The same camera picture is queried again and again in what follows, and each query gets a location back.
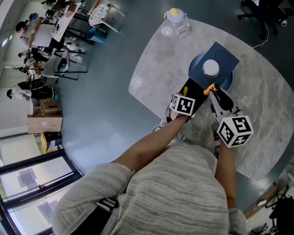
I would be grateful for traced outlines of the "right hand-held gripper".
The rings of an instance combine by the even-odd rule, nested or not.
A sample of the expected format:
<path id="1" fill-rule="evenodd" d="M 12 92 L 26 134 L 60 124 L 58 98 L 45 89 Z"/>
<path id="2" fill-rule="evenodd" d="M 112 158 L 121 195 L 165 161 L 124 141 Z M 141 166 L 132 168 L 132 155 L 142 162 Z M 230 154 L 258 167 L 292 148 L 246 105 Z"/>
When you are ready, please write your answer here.
<path id="1" fill-rule="evenodd" d="M 249 117 L 239 109 L 237 100 L 222 88 L 210 90 L 208 97 L 215 115 L 212 124 L 214 141 L 222 140 L 228 148 L 244 145 L 254 131 Z"/>

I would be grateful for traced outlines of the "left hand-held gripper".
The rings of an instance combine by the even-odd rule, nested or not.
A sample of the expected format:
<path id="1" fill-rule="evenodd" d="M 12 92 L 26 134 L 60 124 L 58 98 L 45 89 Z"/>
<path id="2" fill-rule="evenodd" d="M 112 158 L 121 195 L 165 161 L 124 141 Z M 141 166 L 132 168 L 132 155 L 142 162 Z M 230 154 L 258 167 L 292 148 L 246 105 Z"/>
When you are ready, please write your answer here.
<path id="1" fill-rule="evenodd" d="M 165 120 L 170 122 L 177 117 L 187 116 L 187 120 L 193 115 L 195 99 L 186 97 L 180 93 L 174 93 L 166 109 Z"/>

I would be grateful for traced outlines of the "orange plastic tool handle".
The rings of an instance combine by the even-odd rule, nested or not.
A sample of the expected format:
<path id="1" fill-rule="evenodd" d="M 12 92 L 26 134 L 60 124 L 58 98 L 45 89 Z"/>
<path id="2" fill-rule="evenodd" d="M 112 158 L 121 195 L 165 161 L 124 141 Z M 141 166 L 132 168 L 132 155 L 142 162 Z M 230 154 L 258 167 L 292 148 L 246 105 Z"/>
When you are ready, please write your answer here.
<path id="1" fill-rule="evenodd" d="M 204 90 L 204 95 L 209 95 L 210 91 L 216 92 L 220 88 L 218 83 L 211 84 L 207 89 Z"/>

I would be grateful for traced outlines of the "person's right forearm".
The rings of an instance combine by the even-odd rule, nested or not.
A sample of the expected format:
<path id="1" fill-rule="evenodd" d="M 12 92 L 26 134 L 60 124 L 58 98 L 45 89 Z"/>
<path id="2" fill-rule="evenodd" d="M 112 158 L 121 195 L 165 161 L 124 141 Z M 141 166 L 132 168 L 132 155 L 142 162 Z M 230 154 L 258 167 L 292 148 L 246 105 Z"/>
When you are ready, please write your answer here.
<path id="1" fill-rule="evenodd" d="M 236 208 L 237 177 L 235 152 L 233 148 L 228 148 L 222 140 L 220 141 L 215 178 L 225 191 L 228 208 Z"/>

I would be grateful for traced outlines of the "dark blue square box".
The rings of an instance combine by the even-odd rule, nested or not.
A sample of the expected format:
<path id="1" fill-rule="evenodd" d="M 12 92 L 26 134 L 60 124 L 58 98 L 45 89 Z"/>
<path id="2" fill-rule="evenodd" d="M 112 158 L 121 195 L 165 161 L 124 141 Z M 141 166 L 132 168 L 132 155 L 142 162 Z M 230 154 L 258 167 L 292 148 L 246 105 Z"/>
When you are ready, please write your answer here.
<path id="1" fill-rule="evenodd" d="M 215 78 L 205 76 L 202 71 L 203 63 L 209 59 L 215 60 L 220 67 L 219 75 Z M 221 86 L 238 63 L 239 60 L 231 52 L 215 42 L 194 69 L 188 73 L 188 76 L 203 89 L 207 88 L 212 83 L 218 83 Z"/>

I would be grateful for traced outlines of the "brown cardboard box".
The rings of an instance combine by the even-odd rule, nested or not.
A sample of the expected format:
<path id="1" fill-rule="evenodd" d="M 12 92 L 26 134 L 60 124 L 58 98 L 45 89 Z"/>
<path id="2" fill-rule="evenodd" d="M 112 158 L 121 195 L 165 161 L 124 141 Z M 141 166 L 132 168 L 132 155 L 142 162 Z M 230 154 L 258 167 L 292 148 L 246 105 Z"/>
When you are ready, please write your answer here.
<path id="1" fill-rule="evenodd" d="M 61 108 L 54 99 L 43 99 L 40 102 L 40 108 L 43 115 L 59 115 Z"/>

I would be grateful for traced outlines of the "black and yellow box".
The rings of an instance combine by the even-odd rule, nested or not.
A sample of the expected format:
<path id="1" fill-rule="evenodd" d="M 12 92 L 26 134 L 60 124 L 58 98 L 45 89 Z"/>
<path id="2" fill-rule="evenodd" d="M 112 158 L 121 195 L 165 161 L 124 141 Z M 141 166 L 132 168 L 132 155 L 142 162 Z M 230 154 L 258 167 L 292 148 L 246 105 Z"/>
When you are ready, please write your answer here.
<path id="1" fill-rule="evenodd" d="M 41 133 L 41 143 L 43 148 L 47 151 L 62 143 L 62 135 L 60 132 Z"/>

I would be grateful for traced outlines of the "round blue plate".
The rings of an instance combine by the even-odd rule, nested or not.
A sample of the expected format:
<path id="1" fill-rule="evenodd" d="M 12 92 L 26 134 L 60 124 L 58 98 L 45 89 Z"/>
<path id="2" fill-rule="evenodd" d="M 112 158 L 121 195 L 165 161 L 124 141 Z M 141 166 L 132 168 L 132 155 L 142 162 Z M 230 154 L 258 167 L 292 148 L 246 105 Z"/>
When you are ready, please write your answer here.
<path id="1" fill-rule="evenodd" d="M 200 62 L 200 60 L 203 58 L 204 55 L 205 55 L 204 53 L 198 54 L 191 61 L 189 69 L 188 69 L 188 73 L 190 73 L 194 69 L 194 67 Z M 229 77 L 223 82 L 223 84 L 221 85 L 221 88 L 228 91 L 231 88 L 232 82 L 233 82 L 233 72 L 231 72 Z"/>

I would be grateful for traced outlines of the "patterned water bottle yellow cap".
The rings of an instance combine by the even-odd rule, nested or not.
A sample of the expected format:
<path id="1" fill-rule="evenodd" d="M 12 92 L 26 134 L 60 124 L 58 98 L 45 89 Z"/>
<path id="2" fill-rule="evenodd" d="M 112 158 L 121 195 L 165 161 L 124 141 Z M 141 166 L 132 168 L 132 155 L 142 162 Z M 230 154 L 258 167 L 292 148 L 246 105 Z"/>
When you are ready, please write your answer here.
<path id="1" fill-rule="evenodd" d="M 188 35 L 190 30 L 189 19 L 181 9 L 171 8 L 165 12 L 164 18 L 167 18 L 172 23 L 178 37 L 183 38 Z"/>

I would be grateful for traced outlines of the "person's grey striped shirt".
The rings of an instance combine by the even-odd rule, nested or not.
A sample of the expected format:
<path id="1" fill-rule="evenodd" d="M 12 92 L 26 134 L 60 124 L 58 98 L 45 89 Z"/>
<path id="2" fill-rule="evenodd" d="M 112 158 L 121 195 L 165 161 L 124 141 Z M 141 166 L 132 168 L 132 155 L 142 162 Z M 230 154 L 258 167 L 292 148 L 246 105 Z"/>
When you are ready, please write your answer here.
<path id="1" fill-rule="evenodd" d="M 227 207 L 208 150 L 181 142 L 140 171 L 96 166 L 60 199 L 51 216 L 55 235 L 70 235 L 97 207 L 115 197 L 119 207 L 109 235 L 247 235 L 246 218 Z"/>

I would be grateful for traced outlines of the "black office chair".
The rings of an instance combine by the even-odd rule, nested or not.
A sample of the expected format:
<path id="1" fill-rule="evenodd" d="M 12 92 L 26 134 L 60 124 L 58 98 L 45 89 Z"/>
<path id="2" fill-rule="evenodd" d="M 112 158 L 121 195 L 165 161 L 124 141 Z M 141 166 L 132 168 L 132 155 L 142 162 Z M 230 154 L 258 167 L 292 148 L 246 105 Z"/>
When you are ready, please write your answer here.
<path id="1" fill-rule="evenodd" d="M 237 15 L 237 18 L 257 18 L 260 23 L 260 39 L 266 37 L 266 26 L 273 29 L 273 34 L 278 35 L 276 25 L 282 25 L 289 16 L 294 16 L 294 0 L 242 0 L 242 7 L 248 7 L 252 12 Z"/>

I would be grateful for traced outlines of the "wooden board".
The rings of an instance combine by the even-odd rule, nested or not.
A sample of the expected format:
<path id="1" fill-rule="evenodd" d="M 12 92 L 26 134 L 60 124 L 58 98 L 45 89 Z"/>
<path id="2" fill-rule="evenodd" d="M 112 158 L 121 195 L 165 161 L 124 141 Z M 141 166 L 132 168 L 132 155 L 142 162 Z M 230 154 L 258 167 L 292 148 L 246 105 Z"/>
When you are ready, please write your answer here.
<path id="1" fill-rule="evenodd" d="M 244 216 L 246 219 L 251 218 L 255 215 L 260 209 L 265 207 L 266 203 L 273 200 L 273 198 L 278 193 L 278 187 L 276 185 L 271 185 L 267 191 L 256 200 L 250 207 L 248 207 L 244 212 Z"/>

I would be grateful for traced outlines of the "blue waste bin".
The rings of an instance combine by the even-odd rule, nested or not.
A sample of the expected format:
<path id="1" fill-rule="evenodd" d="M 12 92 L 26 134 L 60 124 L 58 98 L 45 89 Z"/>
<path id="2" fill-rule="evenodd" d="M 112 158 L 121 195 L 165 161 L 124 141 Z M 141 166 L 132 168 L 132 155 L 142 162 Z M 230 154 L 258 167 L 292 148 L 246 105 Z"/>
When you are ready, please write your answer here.
<path id="1" fill-rule="evenodd" d="M 97 43 L 103 43 L 106 39 L 106 34 L 97 28 L 91 28 L 87 33 L 87 39 Z"/>

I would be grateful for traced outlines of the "white plastic chair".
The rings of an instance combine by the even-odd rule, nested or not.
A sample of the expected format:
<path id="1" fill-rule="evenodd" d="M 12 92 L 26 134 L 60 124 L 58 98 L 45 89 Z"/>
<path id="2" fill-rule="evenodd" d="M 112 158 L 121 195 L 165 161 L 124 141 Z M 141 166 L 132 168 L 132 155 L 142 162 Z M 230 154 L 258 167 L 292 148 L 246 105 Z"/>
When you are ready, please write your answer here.
<path id="1" fill-rule="evenodd" d="M 69 69 L 70 59 L 67 55 L 52 55 L 49 60 L 43 65 L 41 71 L 42 76 L 47 78 L 59 78 L 63 76 Z"/>

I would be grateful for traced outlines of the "white work desk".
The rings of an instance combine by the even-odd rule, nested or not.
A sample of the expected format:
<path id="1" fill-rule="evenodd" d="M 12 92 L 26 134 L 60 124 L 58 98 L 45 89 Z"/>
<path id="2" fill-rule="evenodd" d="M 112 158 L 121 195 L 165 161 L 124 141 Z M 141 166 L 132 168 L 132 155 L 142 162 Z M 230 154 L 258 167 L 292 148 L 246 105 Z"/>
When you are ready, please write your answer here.
<path id="1" fill-rule="evenodd" d="M 52 38 L 58 42 L 62 39 L 67 27 L 69 26 L 75 13 L 81 7 L 82 3 L 71 3 L 63 11 L 62 16 L 57 21 L 55 28 L 52 30 Z"/>

